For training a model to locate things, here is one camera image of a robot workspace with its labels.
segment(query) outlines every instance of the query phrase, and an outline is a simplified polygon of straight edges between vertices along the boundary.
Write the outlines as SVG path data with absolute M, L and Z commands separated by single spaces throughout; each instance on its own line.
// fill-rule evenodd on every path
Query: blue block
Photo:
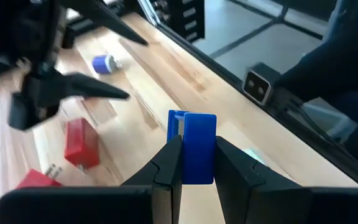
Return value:
M 216 115 L 170 110 L 167 141 L 177 134 L 183 140 L 183 184 L 212 184 Z

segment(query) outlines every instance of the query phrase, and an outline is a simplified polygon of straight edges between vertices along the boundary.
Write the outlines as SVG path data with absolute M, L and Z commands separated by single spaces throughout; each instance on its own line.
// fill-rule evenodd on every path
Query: red plastic piece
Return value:
M 48 187 L 48 186 L 55 186 L 59 187 L 62 186 L 61 183 L 57 182 L 56 180 L 43 175 L 42 173 L 31 169 L 27 175 L 24 177 L 22 182 L 16 187 L 16 189 L 21 189 L 24 187 Z
M 66 126 L 65 159 L 84 169 L 99 165 L 98 133 L 84 119 L 69 121 Z

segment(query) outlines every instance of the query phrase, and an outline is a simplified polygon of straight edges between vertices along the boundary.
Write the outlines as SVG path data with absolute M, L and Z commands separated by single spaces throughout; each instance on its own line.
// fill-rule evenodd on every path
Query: red object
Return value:
M 42 173 L 31 169 L 27 175 L 24 177 L 22 182 L 16 187 L 16 189 L 21 189 L 24 187 L 48 187 L 48 186 L 62 186 L 61 183 L 57 182 L 56 180 L 43 175 Z
M 65 159 L 84 169 L 99 165 L 98 133 L 84 119 L 69 121 L 66 126 Z

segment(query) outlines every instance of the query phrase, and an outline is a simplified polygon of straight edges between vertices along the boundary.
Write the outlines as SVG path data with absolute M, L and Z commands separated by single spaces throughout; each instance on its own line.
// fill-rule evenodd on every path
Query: blue object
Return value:
M 93 59 L 92 66 L 98 74 L 111 74 L 116 69 L 116 62 L 111 55 L 102 55 Z
M 183 184 L 214 182 L 216 115 L 170 110 L 167 141 L 182 135 Z

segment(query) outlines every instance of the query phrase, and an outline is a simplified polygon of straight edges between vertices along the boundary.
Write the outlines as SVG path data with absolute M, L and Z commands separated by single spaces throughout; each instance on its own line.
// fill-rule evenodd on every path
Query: wooden table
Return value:
M 240 149 L 253 148 L 278 173 L 304 186 L 358 185 L 267 113 L 136 14 L 124 20 L 150 45 L 142 47 L 98 29 L 62 50 L 57 68 L 79 71 L 131 94 L 129 101 L 70 98 L 50 121 L 22 133 L 7 123 L 11 91 L 20 71 L 0 77 L 0 196 L 30 169 L 63 167 L 65 185 L 119 185 L 165 144 L 168 110 L 216 114 L 218 135 Z M 112 54 L 122 63 L 114 75 L 91 68 L 96 55 Z M 98 131 L 102 164 L 82 174 L 63 158 L 65 122 L 85 117 Z M 181 223 L 224 223 L 214 185 L 183 186 Z

